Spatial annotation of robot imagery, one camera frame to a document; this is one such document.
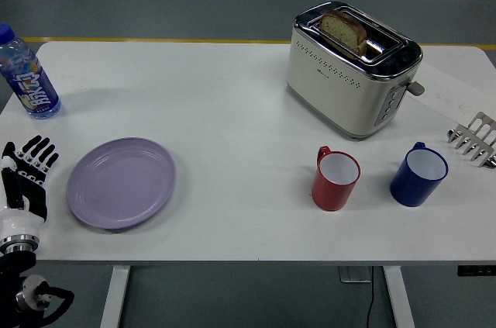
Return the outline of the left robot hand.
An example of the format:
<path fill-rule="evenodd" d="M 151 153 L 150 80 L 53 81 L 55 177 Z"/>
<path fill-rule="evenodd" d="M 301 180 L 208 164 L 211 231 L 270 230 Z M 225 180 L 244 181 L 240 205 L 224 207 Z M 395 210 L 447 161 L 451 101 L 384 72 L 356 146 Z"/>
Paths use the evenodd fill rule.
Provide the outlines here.
<path fill-rule="evenodd" d="M 34 136 L 18 148 L 9 141 L 1 157 L 1 242 L 39 242 L 47 220 L 44 183 L 59 154 L 48 137 Z"/>

